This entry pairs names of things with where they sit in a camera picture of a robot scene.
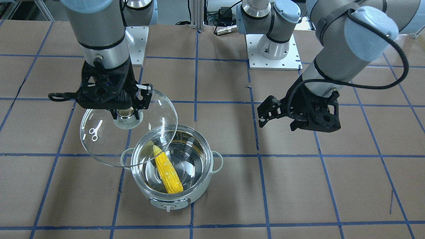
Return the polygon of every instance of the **blue tape grid line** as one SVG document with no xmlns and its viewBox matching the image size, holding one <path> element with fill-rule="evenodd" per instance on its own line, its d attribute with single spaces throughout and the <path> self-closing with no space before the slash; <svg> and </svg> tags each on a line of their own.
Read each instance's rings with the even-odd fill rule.
<svg viewBox="0 0 425 239">
<path fill-rule="evenodd" d="M 193 239 L 193 218 L 194 218 L 194 202 L 190 204 L 190 225 L 189 225 L 189 239 Z"/>
<path fill-rule="evenodd" d="M 358 101 L 358 102 L 359 102 L 359 104 L 361 105 L 362 103 L 361 103 L 361 101 L 360 101 L 360 98 L 359 98 L 359 95 L 358 95 L 358 93 L 357 93 L 357 90 L 356 90 L 356 88 L 353 88 L 353 89 L 354 89 L 354 94 L 356 95 L 357 101 Z M 364 107 L 363 107 L 362 105 L 360 106 L 360 108 L 361 108 L 361 110 L 362 110 L 363 116 L 364 116 L 364 118 L 365 118 L 365 120 L 366 120 L 366 123 L 367 123 L 367 125 L 368 125 L 369 131 L 370 131 L 371 136 L 372 136 L 372 139 L 373 139 L 373 141 L 374 141 L 374 143 L 375 143 L 375 146 L 376 146 L 376 149 L 377 149 L 377 151 L 378 151 L 378 154 L 380 155 L 380 159 L 381 159 L 382 165 L 384 166 L 385 173 L 387 174 L 388 180 L 389 180 L 389 182 L 390 182 L 390 184 L 391 184 L 391 188 L 392 188 L 392 190 L 393 190 L 393 192 L 394 192 L 394 196 L 395 196 L 395 197 L 396 197 L 396 199 L 397 199 L 398 205 L 399 205 L 399 207 L 400 207 L 400 210 L 401 210 L 402 215 L 403 215 L 403 217 L 404 217 L 404 220 L 405 220 L 405 222 L 406 222 L 406 225 L 407 225 L 407 228 L 408 228 L 408 230 L 409 230 L 409 233 L 410 233 L 410 235 L 411 235 L 412 239 L 415 239 L 415 236 L 413 235 L 412 228 L 410 227 L 410 224 L 409 224 L 409 221 L 408 221 L 408 219 L 407 219 L 406 213 L 405 213 L 405 211 L 404 211 L 404 209 L 403 209 L 403 206 L 402 206 L 402 204 L 401 204 L 400 198 L 399 198 L 399 196 L 398 196 L 397 190 L 396 190 L 396 189 L 395 189 L 395 187 L 394 187 L 394 183 L 393 183 L 393 181 L 392 181 L 392 179 L 391 179 L 391 176 L 390 176 L 390 173 L 389 173 L 389 171 L 388 171 L 387 165 L 385 164 L 384 157 L 382 157 L 381 150 L 379 149 L 378 141 L 377 141 L 377 140 L 376 140 L 376 138 L 375 138 L 375 134 L 373 133 L 373 130 L 372 130 L 371 124 L 370 124 L 370 122 L 369 122 L 369 120 L 368 120 L 368 118 L 367 118 L 367 115 L 366 115 L 365 109 L 364 109 Z"/>
<path fill-rule="evenodd" d="M 13 97 L 0 97 L 0 100 L 15 100 Z M 49 98 L 27 98 L 27 97 L 18 97 L 16 100 L 45 100 L 49 101 Z M 248 101 L 194 101 L 194 100 L 172 100 L 172 103 L 187 103 L 187 104 L 245 104 L 249 105 L 251 102 Z M 254 105 L 259 105 L 262 102 L 254 101 Z M 400 108 L 425 108 L 425 105 L 376 105 L 376 104 L 346 104 L 341 103 L 340 106 L 368 106 L 368 107 L 400 107 Z"/>
<path fill-rule="evenodd" d="M 53 26 L 53 22 L 50 24 L 49 29 L 47 30 L 46 35 L 44 36 L 44 39 L 43 39 L 43 41 L 41 42 L 40 48 L 38 48 L 37 54 L 36 54 L 36 56 L 34 57 L 34 60 L 32 61 L 32 64 L 31 64 L 31 66 L 30 66 L 30 68 L 29 68 L 29 70 L 28 70 L 27 74 L 25 75 L 25 78 L 24 78 L 24 80 L 22 81 L 22 84 L 19 86 L 18 92 L 16 93 L 16 96 L 15 96 L 15 98 L 14 98 L 14 100 L 13 100 L 12 104 L 10 105 L 9 110 L 8 110 L 8 111 L 7 111 L 7 113 L 6 113 L 6 116 L 4 117 L 4 119 L 3 119 L 3 121 L 2 121 L 2 123 L 1 123 L 1 125 L 0 125 L 0 132 L 2 131 L 3 126 L 5 125 L 6 120 L 7 120 L 7 118 L 8 118 L 8 117 L 9 117 L 9 115 L 10 115 L 10 112 L 12 111 L 13 105 L 15 104 L 16 98 L 18 98 L 18 95 L 19 95 L 19 93 L 21 92 L 22 86 L 24 85 L 25 81 L 28 79 L 28 76 L 29 76 L 29 74 L 31 73 L 31 70 L 32 70 L 32 68 L 34 67 L 34 64 L 35 64 L 35 62 L 36 62 L 36 60 L 37 60 L 37 56 L 40 54 L 41 49 L 43 48 L 44 43 L 46 42 L 47 36 L 49 35 L 50 30 L 52 29 L 52 26 Z"/>
<path fill-rule="evenodd" d="M 333 192 L 332 186 L 331 186 L 331 180 L 329 179 L 328 170 L 326 169 L 325 160 L 323 159 L 322 150 L 320 149 L 319 138 L 317 137 L 316 131 L 314 131 L 314 135 L 315 135 L 314 138 L 316 139 L 317 150 L 319 151 L 320 160 L 322 162 L 323 171 L 325 173 L 326 182 L 328 183 L 329 193 L 331 194 L 332 204 L 334 206 L 335 216 L 337 218 L 337 224 L 338 224 L 338 228 L 340 230 L 341 239 L 344 239 L 345 237 L 344 237 L 344 232 L 343 232 L 343 228 L 342 228 L 342 224 L 341 224 L 341 220 L 340 220 L 340 214 L 338 212 L 337 202 L 335 201 L 334 192 Z"/>
<path fill-rule="evenodd" d="M 37 228 L 38 221 L 39 221 L 40 216 L 41 216 L 41 211 L 43 210 L 43 206 L 44 206 L 44 202 L 45 202 L 46 197 L 47 197 L 47 193 L 49 191 L 50 183 L 51 183 L 52 178 L 53 178 L 53 173 L 54 173 L 54 170 L 56 168 L 57 160 L 59 158 L 59 153 L 60 153 L 60 151 L 62 149 L 63 141 L 65 140 L 65 136 L 66 136 L 66 133 L 68 131 L 69 125 L 71 123 L 71 118 L 72 118 L 72 115 L 74 114 L 74 109 L 75 109 L 75 106 L 76 105 L 77 105 L 77 103 L 74 102 L 74 105 L 73 105 L 73 107 L 71 109 L 71 112 L 69 113 L 68 121 L 66 123 L 65 130 L 63 131 L 62 138 L 61 138 L 60 144 L 59 144 L 59 148 L 57 149 L 57 155 L 56 155 L 56 157 L 55 157 L 55 159 L 53 161 L 53 165 L 52 165 L 52 168 L 50 170 L 49 179 L 47 180 L 47 185 L 46 185 L 46 188 L 44 189 L 43 197 L 41 199 L 40 206 L 38 207 L 37 216 L 35 217 L 34 225 L 31 228 L 31 234 L 29 236 L 29 239 L 33 239 L 34 238 L 34 233 L 35 233 L 35 230 Z"/>
<path fill-rule="evenodd" d="M 143 67 L 140 68 L 139 85 L 142 84 Z"/>
<path fill-rule="evenodd" d="M 390 62 L 388 61 L 387 56 L 386 56 L 385 54 L 383 54 L 383 56 L 384 56 L 385 61 L 388 63 L 388 66 L 390 67 L 391 72 L 392 72 L 392 73 L 393 73 L 393 75 L 394 75 L 394 78 L 395 78 L 395 79 L 397 79 L 397 76 L 396 76 L 396 74 L 395 74 L 395 72 L 394 72 L 394 69 L 393 69 L 393 68 L 392 68 L 392 66 L 390 65 Z M 419 125 L 421 126 L 422 131 L 425 133 L 424 126 L 422 125 L 421 121 L 419 120 L 419 117 L 418 117 L 418 115 L 416 114 L 415 109 L 413 109 L 412 104 L 410 103 L 410 100 L 408 99 L 408 97 L 407 97 L 407 95 L 406 95 L 406 92 L 404 91 L 404 89 L 403 89 L 403 87 L 401 86 L 401 84 L 399 84 L 399 87 L 400 87 L 400 90 L 401 90 L 401 92 L 403 93 L 404 97 L 406 98 L 406 101 L 407 101 L 407 103 L 409 104 L 410 109 L 412 110 L 413 114 L 415 115 L 416 120 L 418 121 Z"/>
<path fill-rule="evenodd" d="M 125 149 L 128 149 L 128 147 L 130 146 L 131 132 L 132 130 L 128 131 L 127 143 L 125 144 Z M 112 226 L 111 226 L 111 231 L 109 234 L 109 239 L 113 239 L 113 233 L 114 233 L 115 224 L 116 224 L 116 217 L 118 216 L 119 201 L 121 199 L 122 184 L 124 182 L 124 173 L 125 173 L 125 168 L 122 168 L 121 176 L 119 178 L 118 193 L 116 194 L 115 209 L 113 211 Z"/>
<path fill-rule="evenodd" d="M 354 225 L 405 225 L 406 221 L 369 221 L 369 222 L 341 222 L 342 226 Z M 409 221 L 409 224 L 424 224 L 425 221 Z M 313 222 L 313 223 L 271 223 L 271 228 L 278 227 L 323 227 L 338 226 L 337 222 Z M 264 228 L 266 224 L 207 224 L 207 225 L 126 225 L 126 226 L 37 226 L 36 230 L 132 230 L 132 229 L 190 229 L 190 228 Z M 0 230 L 31 230 L 33 227 L 0 227 Z"/>
<path fill-rule="evenodd" d="M 0 54 L 0 57 L 62 57 L 62 58 L 84 58 L 84 56 L 68 56 L 68 55 L 31 55 L 31 54 Z"/>
<path fill-rule="evenodd" d="M 195 93 L 194 93 L 194 104 L 193 104 L 193 121 L 196 122 L 196 115 L 197 115 L 197 100 L 198 100 L 198 44 L 199 44 L 199 33 L 201 33 L 200 30 L 196 31 L 196 47 L 195 47 Z"/>
<path fill-rule="evenodd" d="M 196 54 L 196 57 L 154 57 L 154 56 L 146 56 L 146 58 L 153 58 L 153 59 L 169 59 L 169 60 L 206 60 L 206 61 L 241 61 L 241 62 L 247 62 L 246 59 L 213 59 L 213 58 L 199 58 L 198 54 Z"/>
<path fill-rule="evenodd" d="M 0 153 L 0 156 L 33 156 L 33 157 L 91 157 L 89 154 L 38 154 L 38 153 Z M 118 154 L 99 154 L 102 157 L 119 157 Z M 319 154 L 222 154 L 223 157 L 277 157 L 277 158 L 318 158 Z M 324 158 L 425 158 L 425 155 L 395 155 L 395 154 L 322 154 Z"/>
<path fill-rule="evenodd" d="M 251 83 L 251 75 L 249 74 L 249 62 L 246 61 L 246 71 L 247 71 L 247 75 L 248 75 L 248 83 Z M 266 184 L 264 183 L 264 172 L 263 172 L 263 163 L 261 160 L 261 156 L 260 156 L 260 147 L 259 147 L 259 143 L 258 143 L 258 131 L 257 131 L 257 120 L 255 117 L 255 107 L 254 107 L 254 94 L 252 92 L 252 88 L 248 87 L 249 89 L 249 97 L 251 98 L 251 110 L 252 110 L 252 121 L 253 121 L 253 125 L 254 125 L 254 135 L 255 135 L 255 145 L 257 148 L 257 157 L 258 157 L 258 166 L 260 169 L 260 179 L 261 179 L 261 189 L 263 192 L 263 203 L 264 203 L 264 214 L 265 214 L 265 218 L 266 218 L 266 228 L 267 228 L 267 238 L 271 239 L 272 238 L 272 232 L 270 230 L 270 220 L 269 220 L 269 208 L 267 206 L 267 195 L 266 195 Z"/>
</svg>

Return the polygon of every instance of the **cable connector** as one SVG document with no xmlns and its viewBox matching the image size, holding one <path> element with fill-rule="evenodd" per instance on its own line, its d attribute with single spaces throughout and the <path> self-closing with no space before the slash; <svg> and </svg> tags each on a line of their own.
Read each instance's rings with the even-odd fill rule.
<svg viewBox="0 0 425 239">
<path fill-rule="evenodd" d="M 236 31 L 238 31 L 238 25 L 227 26 L 225 28 L 217 30 L 217 36 L 229 34 L 229 33 L 236 32 Z"/>
</svg>

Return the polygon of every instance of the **light blue joint cap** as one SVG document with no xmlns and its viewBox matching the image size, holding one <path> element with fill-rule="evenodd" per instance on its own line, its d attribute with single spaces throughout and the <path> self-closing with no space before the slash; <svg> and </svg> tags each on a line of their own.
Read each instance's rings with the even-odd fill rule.
<svg viewBox="0 0 425 239">
<path fill-rule="evenodd" d="M 300 7 L 291 0 L 276 0 L 276 12 L 290 23 L 297 23 L 300 16 Z"/>
<path fill-rule="evenodd" d="M 310 14 L 312 13 L 313 8 L 315 7 L 317 3 L 317 0 L 307 0 L 306 1 L 306 8 L 307 8 L 307 14 L 310 17 Z"/>
<path fill-rule="evenodd" d="M 156 0 L 153 0 L 153 12 L 152 19 L 150 20 L 149 25 L 155 25 L 158 22 L 158 3 Z"/>
<path fill-rule="evenodd" d="M 238 25 L 238 32 L 240 34 L 246 35 L 247 34 L 247 30 L 245 29 L 245 24 L 244 24 L 244 18 L 243 18 L 243 13 L 241 10 L 241 3 L 236 5 L 236 25 Z"/>
<path fill-rule="evenodd" d="M 423 26 L 425 26 L 425 0 L 421 0 L 415 16 L 412 18 L 412 20 L 410 20 L 409 24 L 407 24 L 407 26 L 400 31 L 400 34 L 417 32 Z"/>
<path fill-rule="evenodd" d="M 60 0 L 65 7 L 79 13 L 95 13 L 108 7 L 113 0 Z"/>
<path fill-rule="evenodd" d="M 360 7 L 352 16 L 389 35 L 392 40 L 397 38 L 397 24 L 385 13 L 374 7 Z M 348 18 L 344 26 L 344 36 L 353 54 L 366 62 L 378 59 L 389 46 L 384 39 Z"/>
</svg>

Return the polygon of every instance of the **glass lid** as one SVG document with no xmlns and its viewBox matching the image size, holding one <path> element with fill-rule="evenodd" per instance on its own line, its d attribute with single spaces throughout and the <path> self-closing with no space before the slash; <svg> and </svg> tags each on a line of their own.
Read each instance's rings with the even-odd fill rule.
<svg viewBox="0 0 425 239">
<path fill-rule="evenodd" d="M 108 110 L 88 109 L 81 121 L 80 137 L 84 149 L 103 164 L 131 167 L 131 149 L 149 132 L 160 131 L 156 141 L 163 152 L 173 140 L 177 129 L 177 113 L 164 94 L 153 89 L 148 109 L 118 110 L 117 119 Z M 152 154 L 150 159 L 159 154 Z"/>
</svg>

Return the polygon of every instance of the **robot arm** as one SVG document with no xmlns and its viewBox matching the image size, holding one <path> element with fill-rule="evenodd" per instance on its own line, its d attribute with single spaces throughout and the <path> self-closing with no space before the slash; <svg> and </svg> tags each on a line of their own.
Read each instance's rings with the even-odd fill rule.
<svg viewBox="0 0 425 239">
<path fill-rule="evenodd" d="M 425 23 L 424 0 L 307 0 L 307 8 L 323 49 L 285 98 L 277 100 L 269 96 L 260 104 L 257 108 L 260 127 L 274 118 L 288 116 L 294 119 L 293 131 L 297 128 L 324 132 L 340 129 L 337 90 L 349 85 L 347 82 L 388 47 L 386 41 L 356 23 L 357 20 L 392 40 L 399 31 L 414 32 Z M 403 64 L 405 72 L 396 83 L 407 75 L 406 59 Z"/>
<path fill-rule="evenodd" d="M 75 99 L 83 108 L 106 109 L 114 119 L 120 111 L 136 118 L 149 107 L 152 85 L 138 85 L 130 60 L 125 20 L 131 24 L 154 21 L 156 0 L 61 0 L 84 53 L 82 81 L 76 93 L 53 93 L 53 101 Z M 137 97 L 141 90 L 143 99 Z"/>
<path fill-rule="evenodd" d="M 300 22 L 301 10 L 291 0 L 243 0 L 236 7 L 240 34 L 263 34 L 257 44 L 260 54 L 281 60 L 289 51 L 289 40 Z"/>
</svg>

